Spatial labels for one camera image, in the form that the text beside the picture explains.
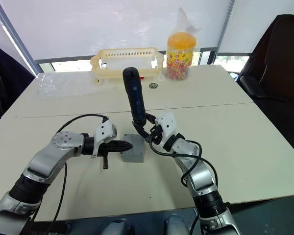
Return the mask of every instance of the gray block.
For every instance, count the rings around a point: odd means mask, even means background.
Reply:
[[[143,163],[145,153],[145,140],[140,135],[125,134],[124,141],[133,145],[133,148],[121,152],[121,158],[126,163]]]

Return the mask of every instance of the white basket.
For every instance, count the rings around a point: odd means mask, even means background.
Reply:
[[[137,68],[140,77],[157,76],[163,61],[164,56],[157,48],[146,47],[104,49],[92,57],[90,63],[93,66],[92,72],[96,75],[95,85],[100,85],[103,79],[122,78],[123,70],[127,67]]]

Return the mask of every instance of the plastic bag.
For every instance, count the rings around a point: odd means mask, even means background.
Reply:
[[[168,38],[167,74],[171,80],[184,80],[192,64],[197,39],[194,36],[199,28],[191,24],[180,7],[176,27]]]
[[[37,99],[98,94],[111,89],[105,80],[101,86],[95,86],[91,71],[40,73],[36,79],[38,88],[34,98]]]

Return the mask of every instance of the table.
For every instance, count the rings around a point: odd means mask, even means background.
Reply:
[[[224,201],[250,202],[294,195],[294,150],[254,103],[155,110],[173,111],[177,131],[202,144],[203,157],[215,167]],[[53,133],[74,116],[0,120],[0,198],[10,190],[26,164],[46,146]],[[109,113],[117,139],[134,134],[131,113]],[[92,133],[100,118],[86,117],[67,130]],[[68,180],[58,219],[77,219],[193,207],[180,183],[181,171],[170,157],[145,148],[145,162],[123,163],[109,155],[68,160]],[[52,220],[63,171],[44,196],[38,221]]]
[[[68,77],[92,77],[92,72],[69,72]],[[157,89],[149,83],[157,82]],[[39,100],[35,98],[38,79],[35,79],[3,115],[5,118],[48,117],[85,113],[111,113],[130,111],[122,79],[104,83],[102,93]],[[200,107],[223,104],[252,103],[221,66],[191,67],[187,82],[142,80],[146,110]]]

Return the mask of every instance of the orange lid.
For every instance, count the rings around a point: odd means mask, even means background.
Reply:
[[[168,38],[168,46],[174,49],[191,49],[196,46],[196,38],[186,32],[174,33]]]

